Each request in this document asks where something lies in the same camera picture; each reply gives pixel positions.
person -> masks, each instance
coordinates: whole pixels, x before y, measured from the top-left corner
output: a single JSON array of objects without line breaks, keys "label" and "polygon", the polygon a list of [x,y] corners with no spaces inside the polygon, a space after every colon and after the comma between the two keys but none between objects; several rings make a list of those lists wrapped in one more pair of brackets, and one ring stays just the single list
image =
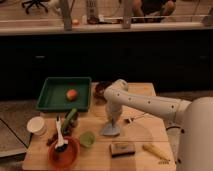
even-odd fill
[{"label": "person", "polygon": [[163,17],[169,16],[175,10],[176,0],[133,0],[133,15],[134,17],[145,17],[156,12],[153,18],[137,18],[136,22],[161,22]]}]

brown bowl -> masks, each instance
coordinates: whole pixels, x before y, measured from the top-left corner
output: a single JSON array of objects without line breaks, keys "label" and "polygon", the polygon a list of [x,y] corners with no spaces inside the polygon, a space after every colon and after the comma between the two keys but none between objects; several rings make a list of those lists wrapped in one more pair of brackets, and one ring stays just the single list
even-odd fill
[{"label": "brown bowl", "polygon": [[64,137],[64,139],[68,140],[68,146],[63,152],[55,151],[58,140],[51,144],[48,151],[49,163],[55,170],[74,168],[80,154],[80,145],[77,139],[70,136]]}]

chair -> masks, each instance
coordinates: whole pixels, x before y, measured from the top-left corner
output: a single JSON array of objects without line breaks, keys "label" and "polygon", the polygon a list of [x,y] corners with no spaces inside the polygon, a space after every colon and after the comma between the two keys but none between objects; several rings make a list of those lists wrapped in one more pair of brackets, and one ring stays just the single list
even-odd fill
[{"label": "chair", "polygon": [[29,0],[29,1],[26,1],[26,2],[22,2],[21,3],[21,6],[23,8],[25,8],[25,5],[28,5],[27,8],[25,9],[25,12],[27,14],[29,14],[29,9],[33,6],[33,5],[36,5],[37,8],[39,8],[39,6],[43,7],[45,12],[48,12],[48,9],[45,5],[42,4],[42,2],[49,2],[49,0]]}]

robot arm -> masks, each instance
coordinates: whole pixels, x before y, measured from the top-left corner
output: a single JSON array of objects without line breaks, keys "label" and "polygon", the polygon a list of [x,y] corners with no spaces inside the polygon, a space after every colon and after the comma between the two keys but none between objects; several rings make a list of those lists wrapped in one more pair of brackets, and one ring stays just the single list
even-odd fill
[{"label": "robot arm", "polygon": [[213,98],[204,97],[193,102],[136,95],[128,93],[128,85],[118,80],[104,92],[107,100],[106,112],[111,119],[106,130],[117,133],[115,123],[126,105],[160,118],[181,122],[176,171],[212,171],[213,170]]},{"label": "robot arm", "polygon": [[122,85],[127,87],[124,80],[118,80],[104,92],[107,114],[115,121],[122,112],[122,105],[125,105],[180,124],[183,112],[191,103],[182,99],[132,94],[125,91]]}]

paper cup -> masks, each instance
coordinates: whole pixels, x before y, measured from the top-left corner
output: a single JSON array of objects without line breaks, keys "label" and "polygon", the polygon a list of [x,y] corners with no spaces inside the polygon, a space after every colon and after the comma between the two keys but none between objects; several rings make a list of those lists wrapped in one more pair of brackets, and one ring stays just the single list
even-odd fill
[{"label": "paper cup", "polygon": [[27,123],[27,130],[35,135],[42,135],[46,132],[46,124],[42,117],[37,116]]}]

